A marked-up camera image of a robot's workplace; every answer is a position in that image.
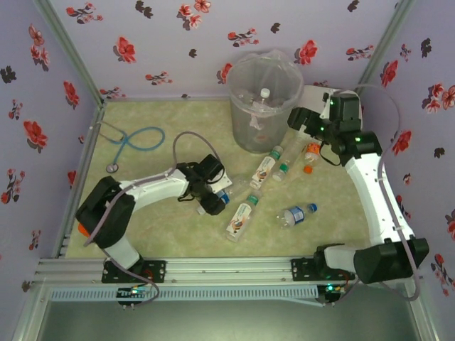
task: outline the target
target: red flower print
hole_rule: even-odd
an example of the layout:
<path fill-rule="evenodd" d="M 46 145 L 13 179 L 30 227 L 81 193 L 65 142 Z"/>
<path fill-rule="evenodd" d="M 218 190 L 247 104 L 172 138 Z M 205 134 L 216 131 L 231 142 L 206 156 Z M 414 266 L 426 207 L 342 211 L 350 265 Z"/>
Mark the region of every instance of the red flower print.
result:
<path fill-rule="evenodd" d="M 40 53 L 39 49 L 37 49 L 34 44 L 31 46 L 30 51 L 31 51 L 31 57 L 33 59 L 40 59 L 41 53 Z"/>
<path fill-rule="evenodd" d="M 79 105 L 79 96 L 76 94 L 76 89 L 74 88 L 74 85 L 66 80 L 63 82 L 63 86 L 65 88 L 65 94 L 68 104 L 71 107 L 73 107 L 73 109 L 75 109 L 76 106 Z"/>
<path fill-rule="evenodd" d="M 199 15 L 190 17 L 190 26 L 192 28 L 197 28 L 201 22 L 202 19 L 200 19 Z"/>
<path fill-rule="evenodd" d="M 444 258 L 442 258 L 442 256 L 440 254 L 435 254 L 434 259 L 436 260 L 436 262 L 438 264 L 440 264 L 440 265 L 444 264 Z"/>
<path fill-rule="evenodd" d="M 196 0 L 194 8 L 198 12 L 208 13 L 208 9 L 210 8 L 211 5 L 212 4 L 206 0 Z"/>
<path fill-rule="evenodd" d="M 433 99 L 426 107 L 429 113 L 436 114 L 438 109 L 441 107 L 437 99 Z"/>
<path fill-rule="evenodd" d="M 300 63 L 302 65 L 311 64 L 311 59 L 318 52 L 316 43 L 314 40 L 308 40 L 305 45 L 303 45 L 299 52 Z"/>
<path fill-rule="evenodd" d="M 45 65 L 49 65 L 49 52 L 45 48 L 41 50 L 41 60 Z"/>
<path fill-rule="evenodd" d="M 190 5 L 182 5 L 178 10 L 182 16 L 190 16 L 191 15 L 191 7 Z"/>
<path fill-rule="evenodd" d="M 32 24 L 30 24 L 30 26 L 28 27 L 28 34 L 30 34 L 30 37 L 33 39 L 33 43 L 36 46 L 44 44 L 44 39 L 43 36 L 41 35 L 41 32 L 37 31 Z"/>
<path fill-rule="evenodd" d="M 125 37 L 119 37 L 119 40 L 117 41 L 117 51 L 124 62 L 136 62 L 136 58 L 134 58 L 134 54 L 136 54 L 134 45 L 130 44 Z"/>
<path fill-rule="evenodd" d="M 433 96 L 436 98 L 439 97 L 439 95 L 444 91 L 444 88 L 442 87 L 442 83 L 438 83 L 433 85 Z"/>
<path fill-rule="evenodd" d="M 74 185 L 74 180 L 76 179 L 76 171 L 72 170 L 68 172 L 68 182 L 70 183 L 70 188 Z"/>
<path fill-rule="evenodd" d="M 406 130 L 401 133 L 397 143 L 392 147 L 395 156 L 398 155 L 400 151 L 405 151 L 409 148 L 411 137 L 412 132 L 410 130 Z"/>
<path fill-rule="evenodd" d="M 42 133 L 41 127 L 35 121 L 24 121 L 23 127 L 26 130 L 28 140 L 41 148 L 47 144 L 48 137 Z"/>
<path fill-rule="evenodd" d="M 455 105 L 455 85 L 452 85 L 447 91 L 444 91 L 441 100 L 444 110 L 452 108 Z"/>
<path fill-rule="evenodd" d="M 397 75 L 398 60 L 394 60 L 392 63 L 386 64 L 384 67 L 384 73 L 381 74 L 381 80 L 383 87 L 387 87 L 389 82 L 392 82 Z"/>

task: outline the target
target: water bottle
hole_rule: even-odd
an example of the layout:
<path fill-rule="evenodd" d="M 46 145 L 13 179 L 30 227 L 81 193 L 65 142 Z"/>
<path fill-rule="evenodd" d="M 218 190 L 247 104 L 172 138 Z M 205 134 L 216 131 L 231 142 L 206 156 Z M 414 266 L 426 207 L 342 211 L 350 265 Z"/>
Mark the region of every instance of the water bottle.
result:
<path fill-rule="evenodd" d="M 238 242 L 245 233 L 261 197 L 262 193 L 260 190 L 253 190 L 247 199 L 239 205 L 226 228 L 226 237 L 230 241 Z"/>
<path fill-rule="evenodd" d="M 318 210 L 316 204 L 302 204 L 282 210 L 277 215 L 279 226 L 284 229 L 285 227 L 293 227 L 303 221 L 306 221 L 315 211 Z"/>
<path fill-rule="evenodd" d="M 320 146 L 318 144 L 309 144 L 306 147 L 306 152 L 305 152 L 305 156 L 304 156 L 304 158 L 305 158 L 304 173 L 306 173 L 306 174 L 313 173 L 313 167 L 319 161 L 319 150 L 320 150 Z"/>
<path fill-rule="evenodd" d="M 259 190 L 262 184 L 265 182 L 267 177 L 270 175 L 275 163 L 279 160 L 280 156 L 283 154 L 283 148 L 281 146 L 275 146 L 268 156 L 262 160 L 259 167 L 255 171 L 255 174 L 252 176 L 250 186 L 255 190 Z"/>
<path fill-rule="evenodd" d="M 284 149 L 283 156 L 281 157 L 281 164 L 279 169 L 273 173 L 273 179 L 276 181 L 282 181 L 289 169 L 294 165 L 297 158 L 299 157 L 302 149 L 304 148 L 306 142 L 306 134 L 298 133 L 294 140 L 291 141 L 291 144 Z"/>
<path fill-rule="evenodd" d="M 216 195 L 225 203 L 225 205 L 227 205 L 229 202 L 235 200 L 236 197 L 244 193 L 247 188 L 248 188 L 247 177 L 244 175 L 238 175 L 232 179 L 231 186 L 226 187 L 224 190 L 219 191 L 218 193 L 216 193 Z M 204 207 L 202 207 L 201 205 L 199 205 L 199 207 L 196 208 L 196 211 L 200 215 L 205 214 Z"/>

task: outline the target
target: blue stethoscope tubing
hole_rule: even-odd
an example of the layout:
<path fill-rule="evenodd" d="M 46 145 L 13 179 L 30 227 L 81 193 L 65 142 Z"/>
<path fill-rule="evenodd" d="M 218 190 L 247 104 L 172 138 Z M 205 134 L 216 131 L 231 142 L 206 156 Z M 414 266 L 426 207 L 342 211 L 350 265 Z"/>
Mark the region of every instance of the blue stethoscope tubing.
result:
<path fill-rule="evenodd" d="M 146 126 L 144 128 L 141 128 L 139 130 L 136 130 L 134 133 L 128 135 L 125 131 L 121 130 L 121 129 L 118 129 L 117 127 L 115 126 L 112 126 L 111 124 L 107 123 L 107 122 L 104 122 L 104 121 L 100 121 L 99 122 L 100 124 L 106 124 L 110 127 L 112 127 L 113 129 L 119 131 L 121 134 L 122 134 L 122 139 L 121 140 L 113 140 L 113 139 L 110 139 L 109 137 L 103 135 L 103 134 L 100 134 L 100 136 L 103 136 L 105 139 L 107 139 L 110 143 L 112 144 L 116 144 L 116 145 L 119 145 L 120 148 L 119 150 L 117 151 L 117 154 L 115 155 L 114 157 L 114 160 L 111 164 L 107 165 L 106 167 L 106 171 L 108 173 L 115 173 L 117 170 L 118 170 L 118 165 L 117 165 L 117 161 L 119 160 L 119 157 L 120 157 L 120 154 L 122 153 L 123 151 L 123 148 L 125 146 L 130 146 L 131 148 L 137 150 L 137 151 L 154 151 L 155 149 L 157 149 L 161 144 L 163 144 L 164 142 L 164 139 L 166 137 L 165 133 L 164 133 L 164 130 L 157 127 L 157 126 Z M 132 139 L 134 136 L 136 136 L 137 134 L 140 134 L 140 133 L 143 133 L 144 131 L 148 131 L 148 130 L 154 130 L 154 131 L 158 131 L 159 133 L 161 133 L 161 140 L 160 142 L 158 142 L 156 145 L 154 146 L 151 146 L 151 147 L 139 147 L 139 146 L 136 146 L 134 145 L 130 139 Z"/>

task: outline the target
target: clear plastic bin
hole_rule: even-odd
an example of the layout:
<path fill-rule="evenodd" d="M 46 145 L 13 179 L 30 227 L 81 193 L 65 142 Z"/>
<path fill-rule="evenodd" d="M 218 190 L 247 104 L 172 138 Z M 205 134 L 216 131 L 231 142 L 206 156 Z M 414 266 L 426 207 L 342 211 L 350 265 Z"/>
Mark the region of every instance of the clear plastic bin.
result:
<path fill-rule="evenodd" d="M 227 86 L 238 145 L 252 153 L 269 152 L 279 145 L 304 87 L 298 67 L 278 50 L 251 54 L 230 69 Z M 270 90 L 268 98 L 261 98 L 262 89 Z"/>

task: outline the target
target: wallpaper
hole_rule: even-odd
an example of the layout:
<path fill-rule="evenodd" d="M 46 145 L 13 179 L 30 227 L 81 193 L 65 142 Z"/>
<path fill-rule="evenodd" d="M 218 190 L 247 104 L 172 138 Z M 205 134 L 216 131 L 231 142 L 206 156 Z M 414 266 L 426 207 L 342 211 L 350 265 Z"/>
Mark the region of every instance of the wallpaper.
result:
<path fill-rule="evenodd" d="M 388 50 L 374 81 L 402 110 L 400 138 L 386 160 L 387 174 L 403 214 L 418 237 L 429 242 L 430 254 L 421 275 L 431 284 L 435 317 L 455 335 L 455 165 L 454 47 L 450 0 L 417 1 Z M 391 102 L 368 90 L 362 98 L 365 128 L 390 143 L 397 126 Z M 452 337 L 441 340 L 453 340 Z"/>
<path fill-rule="evenodd" d="M 229 69 L 277 48 L 305 84 L 352 87 L 397 0 L 50 0 L 104 98 L 225 96 Z"/>
<path fill-rule="evenodd" d="M 95 102 L 29 0 L 0 10 L 0 340 L 51 256 Z"/>

